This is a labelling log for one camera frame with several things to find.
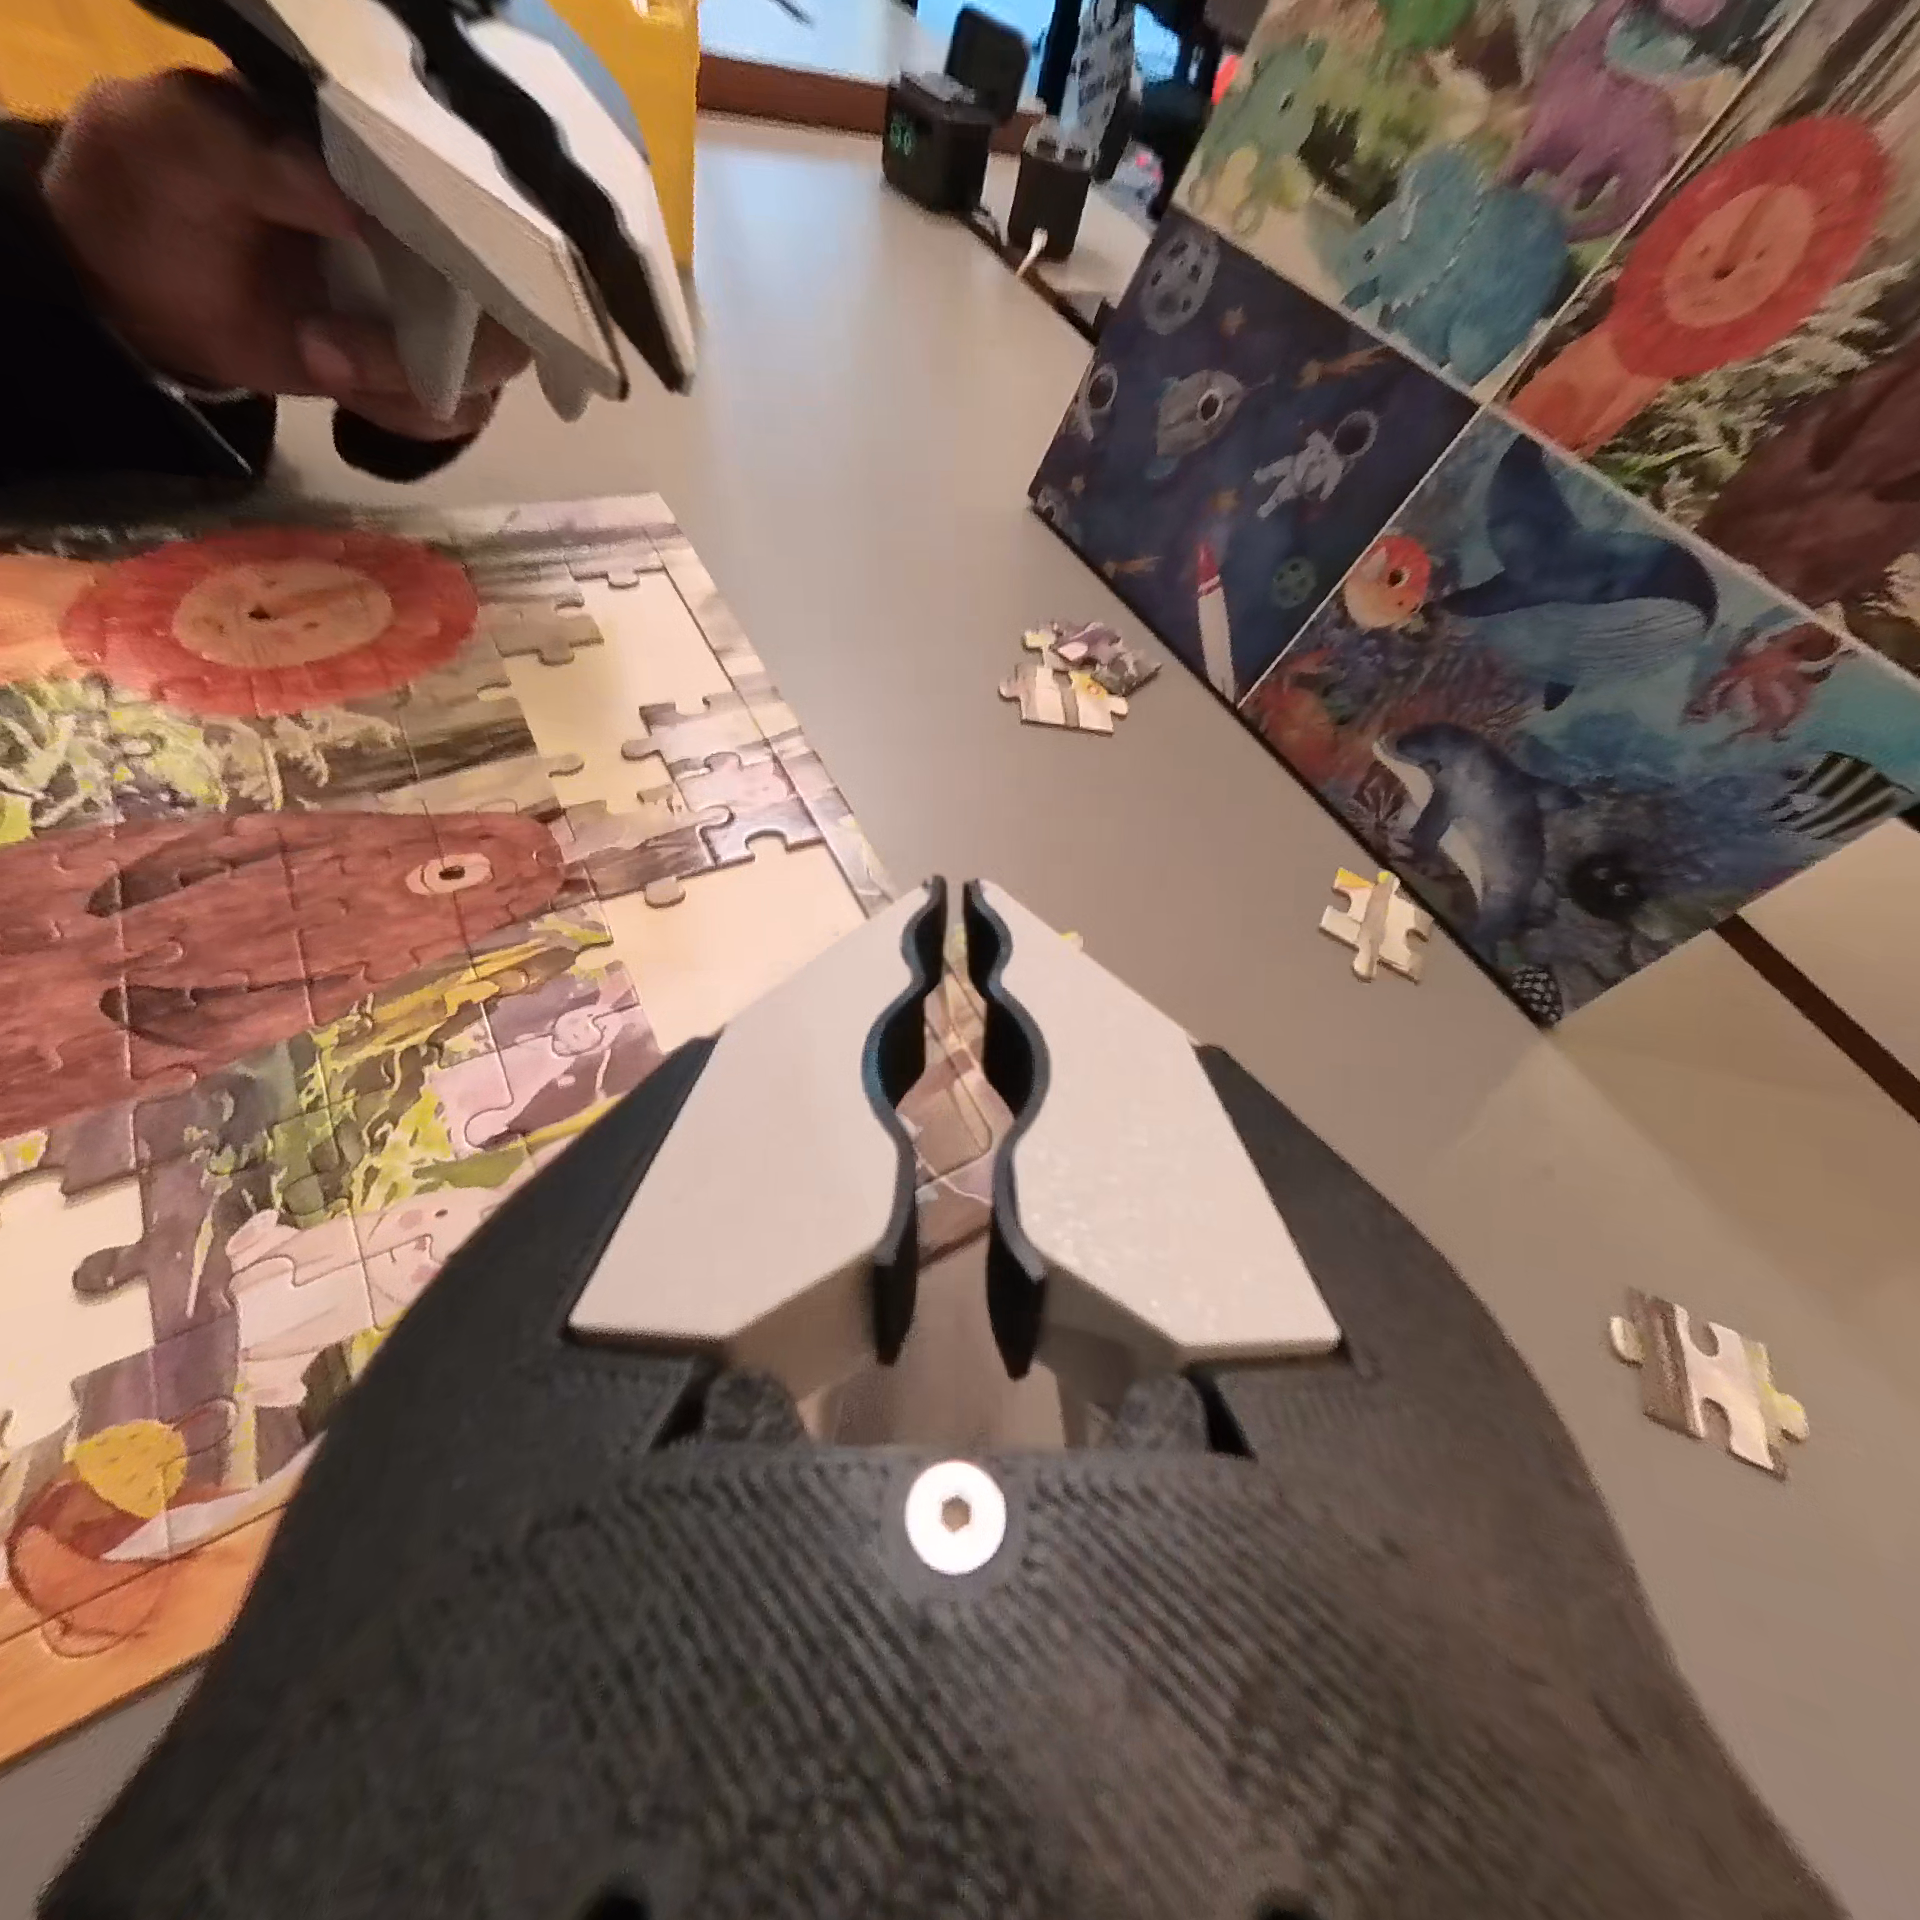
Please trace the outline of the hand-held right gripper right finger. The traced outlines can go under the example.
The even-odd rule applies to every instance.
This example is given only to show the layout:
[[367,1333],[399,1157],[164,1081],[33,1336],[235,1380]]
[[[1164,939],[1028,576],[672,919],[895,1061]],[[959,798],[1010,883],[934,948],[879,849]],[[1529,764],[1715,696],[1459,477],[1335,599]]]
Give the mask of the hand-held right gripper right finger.
[[1339,1327],[1200,1046],[990,879],[962,893],[979,1062],[1009,1112],[988,1311],[1010,1377],[1078,1393],[1316,1359]]

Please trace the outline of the black charging case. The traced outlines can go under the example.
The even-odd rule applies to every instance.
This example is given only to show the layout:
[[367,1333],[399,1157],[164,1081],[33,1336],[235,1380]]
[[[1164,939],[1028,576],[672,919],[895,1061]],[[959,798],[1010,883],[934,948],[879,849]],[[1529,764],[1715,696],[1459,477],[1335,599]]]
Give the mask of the black charging case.
[[1026,135],[1003,244],[1019,270],[1041,260],[1068,260],[1088,206],[1097,169],[1097,143],[1081,128],[1056,117],[1041,119]]

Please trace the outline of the black charger with green display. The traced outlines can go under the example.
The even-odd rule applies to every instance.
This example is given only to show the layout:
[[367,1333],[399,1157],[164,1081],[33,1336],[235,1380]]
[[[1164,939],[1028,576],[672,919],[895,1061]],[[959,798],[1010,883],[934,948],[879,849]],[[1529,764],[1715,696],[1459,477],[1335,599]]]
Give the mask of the black charger with green display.
[[985,184],[994,131],[993,109],[970,85],[939,71],[903,71],[886,95],[882,177],[931,212],[968,220]]

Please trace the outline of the white grey jigsaw piece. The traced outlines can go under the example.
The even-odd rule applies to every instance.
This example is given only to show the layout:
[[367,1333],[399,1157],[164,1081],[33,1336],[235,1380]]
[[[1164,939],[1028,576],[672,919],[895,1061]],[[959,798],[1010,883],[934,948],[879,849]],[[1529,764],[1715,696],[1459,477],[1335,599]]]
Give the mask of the white grey jigsaw piece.
[[1423,980],[1434,915],[1393,871],[1339,868],[1330,893],[1335,902],[1323,910],[1319,931],[1348,950],[1359,980],[1371,982],[1380,973]]
[[1607,1333],[1615,1355],[1639,1373],[1651,1422],[1787,1479],[1787,1447],[1803,1444],[1810,1423],[1803,1404],[1778,1387],[1762,1342],[1638,1287]]

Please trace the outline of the black stand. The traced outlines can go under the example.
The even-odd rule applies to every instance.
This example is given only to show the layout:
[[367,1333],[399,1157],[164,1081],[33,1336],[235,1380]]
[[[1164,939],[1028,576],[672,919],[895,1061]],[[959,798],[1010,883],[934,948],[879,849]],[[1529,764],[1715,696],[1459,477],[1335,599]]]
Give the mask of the black stand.
[[1097,183],[1142,148],[1168,197],[1208,128],[1222,54],[1202,1],[1055,1],[1036,94],[1091,143]]

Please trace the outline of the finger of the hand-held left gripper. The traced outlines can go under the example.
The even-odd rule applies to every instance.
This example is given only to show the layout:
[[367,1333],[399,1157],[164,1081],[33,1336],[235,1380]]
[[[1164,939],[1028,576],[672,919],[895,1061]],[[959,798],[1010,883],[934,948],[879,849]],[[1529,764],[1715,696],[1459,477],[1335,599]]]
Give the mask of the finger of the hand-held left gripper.
[[571,244],[624,343],[688,392],[699,345],[657,173],[585,37],[554,4],[449,4],[449,95]]
[[426,411],[446,420],[478,391],[486,324],[534,359],[560,419],[627,396],[571,244],[452,109],[449,4],[225,4],[225,47],[257,89],[312,109],[327,173],[360,214],[329,288],[391,326]]

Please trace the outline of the person's left hand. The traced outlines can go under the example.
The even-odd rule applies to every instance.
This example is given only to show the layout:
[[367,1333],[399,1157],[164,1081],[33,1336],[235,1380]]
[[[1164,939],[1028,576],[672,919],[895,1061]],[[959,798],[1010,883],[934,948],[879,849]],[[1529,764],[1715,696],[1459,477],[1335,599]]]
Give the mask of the person's left hand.
[[190,389],[334,399],[409,440],[459,440],[531,366],[483,320],[458,405],[428,408],[391,324],[329,292],[329,248],[361,238],[361,211],[240,79],[177,69],[89,86],[40,189],[112,332]]

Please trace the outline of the purple jigsaw piece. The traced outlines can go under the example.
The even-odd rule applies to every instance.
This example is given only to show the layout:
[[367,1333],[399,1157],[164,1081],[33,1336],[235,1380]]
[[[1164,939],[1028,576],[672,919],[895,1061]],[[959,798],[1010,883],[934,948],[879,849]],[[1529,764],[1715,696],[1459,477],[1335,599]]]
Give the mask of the purple jigsaw piece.
[[1114,699],[1132,699],[1162,671],[1159,659],[1119,635],[1106,622],[1048,622],[1025,631],[1022,647],[1042,664],[1092,684]]

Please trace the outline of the yellow plastic bin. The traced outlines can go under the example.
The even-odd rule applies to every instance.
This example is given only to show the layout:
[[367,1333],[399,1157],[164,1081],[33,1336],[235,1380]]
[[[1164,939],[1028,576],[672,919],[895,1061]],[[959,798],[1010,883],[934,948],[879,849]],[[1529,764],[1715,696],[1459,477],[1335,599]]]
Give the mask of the yellow plastic bin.
[[[694,271],[697,161],[697,4],[511,1],[504,16],[554,44],[596,101],[642,143],[663,224],[684,275]],[[6,108],[40,123],[71,109],[103,79],[142,79],[169,69],[227,71],[206,39],[132,1],[6,1]]]

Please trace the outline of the animal jigsaw puzzle board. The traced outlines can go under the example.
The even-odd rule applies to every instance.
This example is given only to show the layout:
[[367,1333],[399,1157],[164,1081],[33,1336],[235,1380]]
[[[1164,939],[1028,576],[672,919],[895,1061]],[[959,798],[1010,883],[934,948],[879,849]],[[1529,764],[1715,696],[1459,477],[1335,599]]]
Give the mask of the animal jigsaw puzzle board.
[[659,496],[3,576],[12,1765],[194,1664],[450,1253],[896,887]]

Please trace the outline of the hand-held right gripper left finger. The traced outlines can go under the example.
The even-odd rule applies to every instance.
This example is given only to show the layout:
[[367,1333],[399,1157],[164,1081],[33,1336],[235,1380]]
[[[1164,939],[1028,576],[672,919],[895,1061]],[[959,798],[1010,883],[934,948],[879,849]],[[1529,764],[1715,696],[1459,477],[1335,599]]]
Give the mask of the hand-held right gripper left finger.
[[704,1048],[567,1329],[703,1353],[795,1396],[903,1355],[920,1302],[920,1151],[948,883],[929,877],[761,993]]

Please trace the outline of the illustrated puzzle box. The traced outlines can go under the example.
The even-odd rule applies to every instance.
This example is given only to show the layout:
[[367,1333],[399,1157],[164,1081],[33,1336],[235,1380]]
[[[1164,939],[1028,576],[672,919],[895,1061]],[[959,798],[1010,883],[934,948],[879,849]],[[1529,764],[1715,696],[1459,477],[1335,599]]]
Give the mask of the illustrated puzzle box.
[[1915,4],[1264,4],[1031,505],[1553,1027],[1915,805]]

